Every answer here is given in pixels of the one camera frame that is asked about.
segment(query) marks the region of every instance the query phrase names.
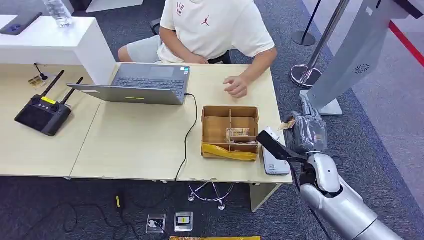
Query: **small bottle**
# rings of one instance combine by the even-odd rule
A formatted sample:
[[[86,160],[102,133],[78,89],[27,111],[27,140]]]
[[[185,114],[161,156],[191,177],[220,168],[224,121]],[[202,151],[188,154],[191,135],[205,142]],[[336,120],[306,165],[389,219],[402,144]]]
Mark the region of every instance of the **small bottle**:
[[[72,24],[72,15],[62,0],[43,0],[48,13],[56,20],[59,27],[63,28]]]

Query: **cardboard box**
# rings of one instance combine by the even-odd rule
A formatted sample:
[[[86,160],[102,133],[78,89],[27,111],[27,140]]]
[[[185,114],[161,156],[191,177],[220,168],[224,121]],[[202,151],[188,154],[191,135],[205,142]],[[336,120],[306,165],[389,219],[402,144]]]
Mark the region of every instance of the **cardboard box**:
[[[254,106],[204,106],[201,116],[202,136],[205,144],[215,145],[230,152],[258,154],[258,108]],[[227,139],[227,129],[249,129],[248,136],[232,136]],[[223,158],[202,151],[204,158]]]

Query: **stanchion post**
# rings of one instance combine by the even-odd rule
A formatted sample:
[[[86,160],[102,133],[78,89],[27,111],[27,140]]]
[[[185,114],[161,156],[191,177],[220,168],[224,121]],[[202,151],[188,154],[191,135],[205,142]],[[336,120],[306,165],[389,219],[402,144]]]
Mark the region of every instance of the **stanchion post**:
[[[339,23],[340,18],[345,12],[345,9],[348,3],[349,3],[349,0],[340,0],[340,2],[338,3],[337,8],[335,9],[333,13],[327,25],[327,28],[322,34],[321,40],[318,42],[318,45],[316,46],[316,49],[313,52],[312,58],[310,59],[308,65],[300,64],[300,65],[295,65],[294,67],[291,68],[290,78],[295,84],[303,88],[309,89],[321,77],[321,72],[315,68],[315,65],[317,64],[321,51],[327,44],[329,38],[334,32],[334,29]]]
[[[307,24],[305,31],[293,32],[293,34],[291,35],[291,40],[293,40],[293,42],[302,46],[311,46],[315,44],[316,42],[315,37],[309,33],[309,28],[311,27],[311,24],[314,21],[315,14],[317,13],[320,3],[321,3],[321,0],[318,0],[318,3],[316,4],[315,9],[313,10],[312,16],[310,16],[310,20],[309,20],[309,23]]]

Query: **smartphone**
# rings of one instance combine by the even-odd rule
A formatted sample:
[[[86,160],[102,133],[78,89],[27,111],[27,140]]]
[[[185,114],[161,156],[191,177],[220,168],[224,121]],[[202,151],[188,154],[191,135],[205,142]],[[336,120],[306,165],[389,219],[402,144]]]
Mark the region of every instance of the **smartphone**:
[[[24,15],[18,15],[6,26],[0,30],[0,34],[6,35],[19,35],[22,33],[29,25],[31,25],[36,19],[38,19],[43,13],[29,13]]]

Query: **hand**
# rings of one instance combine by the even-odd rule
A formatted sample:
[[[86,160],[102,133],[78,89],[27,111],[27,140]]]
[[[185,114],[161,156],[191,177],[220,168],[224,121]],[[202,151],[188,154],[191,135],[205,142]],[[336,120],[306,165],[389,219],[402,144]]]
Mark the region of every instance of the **hand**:
[[[186,64],[208,64],[208,60],[204,57],[196,55],[194,53],[190,54],[188,57],[183,59]]]
[[[230,84],[224,91],[233,98],[240,99],[248,94],[248,81],[241,76],[227,77],[224,84]]]

